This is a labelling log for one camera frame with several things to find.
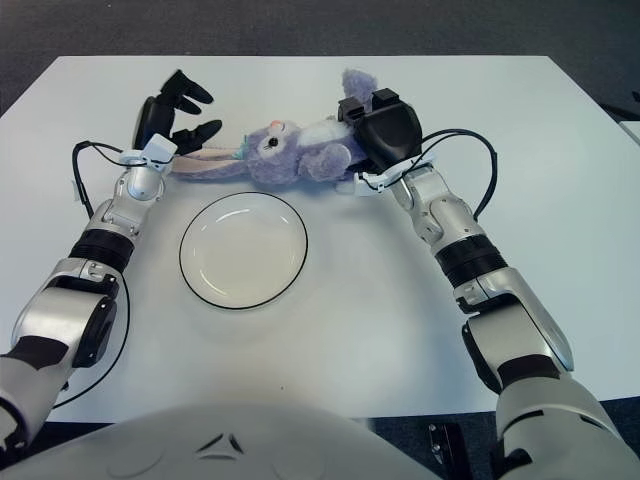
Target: pink bunny ear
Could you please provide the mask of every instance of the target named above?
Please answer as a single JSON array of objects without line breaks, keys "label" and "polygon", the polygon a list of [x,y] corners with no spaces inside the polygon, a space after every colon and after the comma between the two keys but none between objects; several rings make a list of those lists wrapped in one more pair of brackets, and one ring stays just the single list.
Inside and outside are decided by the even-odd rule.
[{"label": "pink bunny ear", "polygon": [[215,181],[247,172],[244,160],[234,157],[237,150],[203,148],[173,159],[171,174],[181,180]]}]

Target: white table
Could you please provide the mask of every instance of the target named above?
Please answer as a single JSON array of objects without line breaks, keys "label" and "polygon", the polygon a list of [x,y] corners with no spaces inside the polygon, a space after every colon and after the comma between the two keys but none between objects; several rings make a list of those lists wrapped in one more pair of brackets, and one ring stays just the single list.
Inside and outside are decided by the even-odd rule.
[{"label": "white table", "polygon": [[640,122],[620,122],[620,126],[640,145]]},{"label": "white table", "polygon": [[[464,127],[500,154],[495,198],[481,223],[518,267],[573,346],[576,378],[600,399],[640,394],[640,150],[544,57],[207,58],[64,57],[0,118],[0,338],[86,223],[74,203],[70,152],[79,140],[126,147],[141,102],[177,67],[216,98],[215,137],[236,146],[273,119],[301,125],[335,114],[345,67],[373,73],[410,102],[423,131]],[[489,159],[471,139],[439,147],[438,167],[475,206]],[[95,204],[119,170],[85,153]],[[119,421],[187,402],[306,402],[352,417],[491,410],[460,338],[465,317],[392,196],[351,198],[300,183],[275,193],[309,232],[302,274],[277,301],[221,311],[179,272],[182,233],[204,205],[256,190],[246,181],[170,181],[126,271],[133,325],[103,384],[52,420]],[[120,309],[95,379],[122,338]]]}]

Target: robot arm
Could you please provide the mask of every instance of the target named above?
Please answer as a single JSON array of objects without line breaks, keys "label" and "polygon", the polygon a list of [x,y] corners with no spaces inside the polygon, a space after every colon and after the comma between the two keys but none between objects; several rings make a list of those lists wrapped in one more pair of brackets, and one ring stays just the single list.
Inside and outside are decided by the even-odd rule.
[{"label": "robot arm", "polygon": [[[638,478],[638,458],[600,403],[571,378],[564,334],[468,205],[431,164],[394,173],[420,153],[413,109],[388,89],[374,93],[372,105],[365,114],[354,99],[343,100],[339,117],[353,126],[379,176],[392,177],[385,185],[430,246],[460,309],[471,315],[462,327],[464,343],[480,379],[499,395],[496,478]],[[361,175],[354,176],[356,192],[366,181]],[[385,185],[370,190],[379,193]]]},{"label": "robot arm", "polygon": [[[91,215],[69,257],[58,262],[20,313],[13,348],[0,355],[0,463],[20,457],[74,370],[91,367],[101,359],[116,316],[122,272],[149,209],[164,193],[163,175],[174,153],[201,148],[222,126],[214,120],[194,131],[177,132],[169,140],[174,109],[200,111],[184,95],[213,101],[179,70],[158,97],[147,99],[135,149],[120,155],[120,163],[131,168],[117,180],[113,198]],[[83,202],[88,202],[86,192]]]}]

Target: bunny ear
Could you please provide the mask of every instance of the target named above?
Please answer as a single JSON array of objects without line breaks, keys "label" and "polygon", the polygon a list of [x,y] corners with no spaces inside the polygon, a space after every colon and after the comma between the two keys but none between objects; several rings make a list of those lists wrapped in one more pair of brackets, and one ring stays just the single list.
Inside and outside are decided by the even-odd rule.
[{"label": "bunny ear", "polygon": [[244,160],[236,160],[232,153],[207,155],[200,150],[195,152],[196,157],[175,157],[171,167],[171,174],[181,180],[191,181],[215,181],[221,178],[234,177],[247,172],[247,163]]},{"label": "bunny ear", "polygon": [[378,89],[378,80],[373,75],[348,68],[342,73],[342,88],[347,97],[355,97],[371,111],[371,94]]}]

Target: floor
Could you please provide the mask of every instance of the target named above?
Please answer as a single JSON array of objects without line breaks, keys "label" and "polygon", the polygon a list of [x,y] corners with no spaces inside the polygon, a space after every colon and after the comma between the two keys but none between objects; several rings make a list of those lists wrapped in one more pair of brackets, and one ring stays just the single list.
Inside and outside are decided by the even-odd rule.
[{"label": "floor", "polygon": [[[596,100],[640,113],[631,96],[639,24],[638,0],[0,0],[0,114],[59,55],[163,54],[548,55]],[[605,407],[640,452],[640,399]],[[434,420],[462,425],[474,477],[490,478],[490,413],[378,419],[375,428],[437,470],[426,434]],[[38,448],[82,431],[49,425]]]}]

